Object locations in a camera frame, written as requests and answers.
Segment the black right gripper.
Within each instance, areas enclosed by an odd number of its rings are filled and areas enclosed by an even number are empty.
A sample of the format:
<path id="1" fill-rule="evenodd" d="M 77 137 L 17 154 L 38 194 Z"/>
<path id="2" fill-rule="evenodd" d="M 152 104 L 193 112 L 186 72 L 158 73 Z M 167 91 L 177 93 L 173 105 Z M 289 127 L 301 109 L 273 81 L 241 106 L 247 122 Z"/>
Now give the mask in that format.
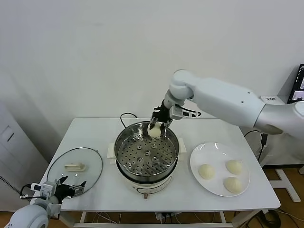
<path id="1" fill-rule="evenodd" d="M 157 122 L 161 123 L 161 132 L 165 132 L 165 130 L 172 123 L 172 119 L 170 118 L 170 110 L 164 105 L 164 101 L 162 101 L 160 106 L 153 109 L 149 130 L 154 128 Z"/>

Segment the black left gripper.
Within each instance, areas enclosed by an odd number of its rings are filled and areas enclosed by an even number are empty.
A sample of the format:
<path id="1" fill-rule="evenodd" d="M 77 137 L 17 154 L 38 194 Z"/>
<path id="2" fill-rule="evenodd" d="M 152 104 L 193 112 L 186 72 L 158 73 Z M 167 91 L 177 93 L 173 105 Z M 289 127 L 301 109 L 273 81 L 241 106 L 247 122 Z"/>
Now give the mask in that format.
<path id="1" fill-rule="evenodd" d="M 68 176 L 63 176 L 60 179 L 56 180 L 56 191 L 54 196 L 57 198 L 59 203 L 63 202 L 63 199 L 66 197 L 73 197 L 75 195 L 81 195 L 84 193 L 86 181 L 82 182 L 79 185 L 67 185 L 64 182 Z"/>

